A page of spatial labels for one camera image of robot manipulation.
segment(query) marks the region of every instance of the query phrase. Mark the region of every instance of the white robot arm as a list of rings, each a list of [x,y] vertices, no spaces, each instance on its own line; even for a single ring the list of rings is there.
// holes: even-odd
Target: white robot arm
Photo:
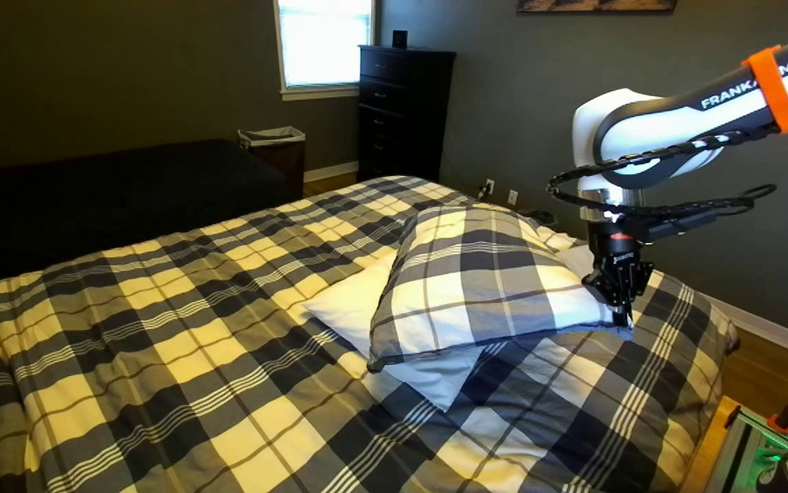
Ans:
[[[775,186],[757,186],[731,199],[685,205],[637,205],[637,188],[696,173],[722,147],[788,132],[788,47],[749,56],[742,68],[716,83],[682,93],[649,97],[634,90],[601,93],[575,112],[575,169],[556,176],[556,197],[581,205],[589,223],[593,275],[618,323],[626,323],[633,299],[644,294],[651,266],[641,247],[679,236],[716,217],[749,212]]]

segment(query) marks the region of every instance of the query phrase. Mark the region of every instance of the plaid duvet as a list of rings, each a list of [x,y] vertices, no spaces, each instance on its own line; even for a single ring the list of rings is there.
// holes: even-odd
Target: plaid duvet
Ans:
[[[448,414],[306,319],[448,199],[377,177],[0,279],[0,484],[674,490],[722,355],[722,316],[674,277],[651,277],[633,343],[489,346]]]

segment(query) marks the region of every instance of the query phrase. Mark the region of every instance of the wall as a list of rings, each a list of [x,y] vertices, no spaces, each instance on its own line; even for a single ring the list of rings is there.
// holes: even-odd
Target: wall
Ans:
[[[356,101],[280,98],[268,0],[0,0],[0,164],[294,124],[356,158]]]
[[[575,220],[544,182],[569,169],[571,109],[600,90],[693,90],[760,47],[788,42],[788,0],[679,0],[671,17],[519,17],[517,0],[389,0],[384,32],[454,49],[444,182],[517,186],[525,208]],[[729,150],[646,203],[737,195],[775,182],[757,212],[693,231],[649,257],[722,301],[788,325],[788,138]]]

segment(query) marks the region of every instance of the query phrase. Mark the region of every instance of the wooden floor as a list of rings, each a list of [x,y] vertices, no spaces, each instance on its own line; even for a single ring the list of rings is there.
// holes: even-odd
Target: wooden floor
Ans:
[[[352,182],[356,176],[313,182],[304,186],[304,195],[321,195]],[[788,351],[749,331],[738,335],[742,347],[734,351],[722,364],[724,394],[764,416],[781,414],[788,403]]]

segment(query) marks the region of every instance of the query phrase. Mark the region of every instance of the dark dresser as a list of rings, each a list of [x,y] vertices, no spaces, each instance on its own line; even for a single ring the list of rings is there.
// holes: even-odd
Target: dark dresser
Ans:
[[[441,177],[454,53],[361,47],[358,177]]]

